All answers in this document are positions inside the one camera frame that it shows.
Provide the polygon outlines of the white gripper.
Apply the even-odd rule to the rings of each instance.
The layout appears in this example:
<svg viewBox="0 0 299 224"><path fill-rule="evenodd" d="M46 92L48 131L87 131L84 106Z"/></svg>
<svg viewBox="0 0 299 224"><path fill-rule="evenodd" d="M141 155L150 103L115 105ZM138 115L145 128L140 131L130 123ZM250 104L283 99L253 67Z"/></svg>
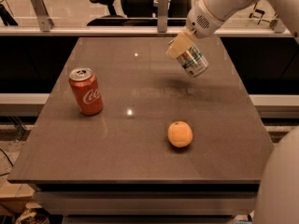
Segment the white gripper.
<svg viewBox="0 0 299 224"><path fill-rule="evenodd" d="M204 0L196 2L189 11L186 28L188 31L181 31L171 42L166 55L171 59L176 59L188 48L194 45L192 35L197 38L211 36L223 25L223 21L216 18L206 7Z"/></svg>

